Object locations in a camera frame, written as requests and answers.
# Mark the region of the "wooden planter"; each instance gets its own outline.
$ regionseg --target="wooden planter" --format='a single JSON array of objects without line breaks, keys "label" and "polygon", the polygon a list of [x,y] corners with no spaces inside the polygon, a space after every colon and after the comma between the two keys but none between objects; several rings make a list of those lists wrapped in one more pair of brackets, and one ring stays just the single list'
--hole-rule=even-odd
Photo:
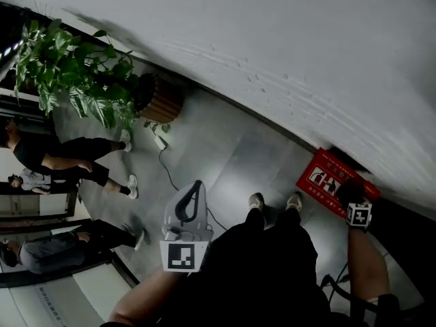
[{"label": "wooden planter", "polygon": [[158,123],[170,123],[180,113],[183,97],[168,81],[155,76],[155,91],[150,103],[140,111],[141,116]]}]

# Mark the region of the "red sign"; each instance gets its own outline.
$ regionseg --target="red sign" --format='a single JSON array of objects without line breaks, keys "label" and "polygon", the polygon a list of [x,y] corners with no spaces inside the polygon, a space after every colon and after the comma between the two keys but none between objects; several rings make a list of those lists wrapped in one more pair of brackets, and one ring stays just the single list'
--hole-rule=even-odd
[{"label": "red sign", "polygon": [[324,149],[318,150],[296,185],[333,213],[345,218],[346,210],[339,203],[336,191],[349,178],[356,178],[364,184],[365,197],[370,202],[379,197],[380,191],[374,185]]}]

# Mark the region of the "power strip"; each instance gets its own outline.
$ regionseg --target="power strip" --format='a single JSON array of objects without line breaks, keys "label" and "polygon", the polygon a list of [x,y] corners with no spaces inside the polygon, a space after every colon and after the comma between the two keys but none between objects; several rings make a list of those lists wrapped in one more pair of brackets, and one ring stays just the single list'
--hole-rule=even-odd
[{"label": "power strip", "polygon": [[165,150],[168,146],[167,142],[163,140],[160,136],[155,136],[155,143],[161,150]]}]

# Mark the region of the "shoe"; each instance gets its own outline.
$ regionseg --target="shoe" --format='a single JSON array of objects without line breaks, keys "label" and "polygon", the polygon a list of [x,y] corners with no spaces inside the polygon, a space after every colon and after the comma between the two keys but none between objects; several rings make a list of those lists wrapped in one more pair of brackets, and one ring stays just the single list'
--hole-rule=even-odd
[{"label": "shoe", "polygon": [[259,211],[262,212],[265,205],[263,195],[261,193],[254,193],[248,199],[248,205],[250,210],[252,210],[253,208],[257,208]]},{"label": "shoe", "polygon": [[293,193],[286,202],[286,210],[290,208],[295,208],[298,212],[302,210],[302,195],[301,192],[297,191]]},{"label": "shoe", "polygon": [[131,228],[127,224],[123,224],[121,226],[121,229],[123,229],[125,232],[130,233],[135,238],[135,251],[139,250],[139,248],[142,245],[142,241],[144,241],[145,237],[145,231],[144,229],[141,229],[141,233],[138,235],[135,235],[134,232],[131,230]]},{"label": "shoe", "polygon": [[129,182],[127,184],[127,187],[130,189],[130,194],[127,195],[128,198],[131,198],[132,200],[138,198],[138,181],[136,179],[136,176],[134,174],[130,174],[129,176]]},{"label": "shoe", "polygon": [[139,234],[139,236],[136,237],[135,251],[139,250],[139,248],[141,247],[142,243],[144,242],[144,237],[145,231],[144,229],[141,229],[141,233]]},{"label": "shoe", "polygon": [[127,131],[126,129],[121,131],[120,141],[125,144],[124,151],[126,153],[128,153],[131,150],[131,142],[130,142],[130,140],[131,140],[131,137],[130,137],[129,131]]}]

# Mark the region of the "hand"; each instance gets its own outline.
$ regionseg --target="hand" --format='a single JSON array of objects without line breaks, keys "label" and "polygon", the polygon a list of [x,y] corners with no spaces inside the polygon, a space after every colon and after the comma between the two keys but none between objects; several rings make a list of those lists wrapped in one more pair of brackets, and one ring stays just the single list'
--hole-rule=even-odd
[{"label": "hand", "polygon": [[82,160],[77,166],[79,166],[80,168],[84,168],[89,173],[92,173],[93,171],[93,164],[89,161]]},{"label": "hand", "polygon": [[79,239],[79,241],[84,241],[86,243],[91,239],[88,232],[78,232],[78,233],[76,233],[76,235],[77,235],[77,238]]}]

